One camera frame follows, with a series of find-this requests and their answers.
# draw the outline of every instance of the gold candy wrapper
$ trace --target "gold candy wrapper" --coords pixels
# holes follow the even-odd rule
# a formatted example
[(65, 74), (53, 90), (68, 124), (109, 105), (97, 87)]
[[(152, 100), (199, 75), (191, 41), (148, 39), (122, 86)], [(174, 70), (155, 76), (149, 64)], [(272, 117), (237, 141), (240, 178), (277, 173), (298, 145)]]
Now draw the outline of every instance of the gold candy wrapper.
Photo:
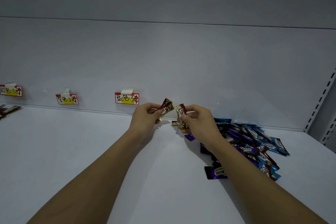
[(159, 108), (162, 110), (162, 115), (158, 118), (158, 120), (162, 121), (163, 117), (170, 111), (174, 110), (173, 102), (170, 101), (168, 98), (163, 101), (163, 104)]
[(184, 104), (180, 104), (179, 106), (177, 106), (176, 107), (176, 112), (177, 112), (178, 120), (180, 121), (180, 129), (184, 130), (184, 129), (189, 128), (187, 123), (185, 123), (183, 120), (181, 120), (181, 116), (183, 114), (187, 114), (187, 111), (186, 111), (186, 108), (185, 108)]

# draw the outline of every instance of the white shelf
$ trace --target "white shelf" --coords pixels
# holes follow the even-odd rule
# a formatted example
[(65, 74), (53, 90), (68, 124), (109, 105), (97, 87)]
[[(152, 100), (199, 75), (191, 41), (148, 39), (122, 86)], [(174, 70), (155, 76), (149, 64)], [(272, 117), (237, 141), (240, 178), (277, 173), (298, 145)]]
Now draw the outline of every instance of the white shelf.
[[(23, 224), (58, 190), (111, 146), (131, 117), (24, 107), (0, 121), (0, 216)], [(278, 184), (327, 222), (336, 219), (336, 154), (302, 132), (267, 129), (291, 156), (270, 153)], [(229, 180), (206, 179), (212, 163), (164, 120), (132, 163), (108, 223), (244, 223)]]

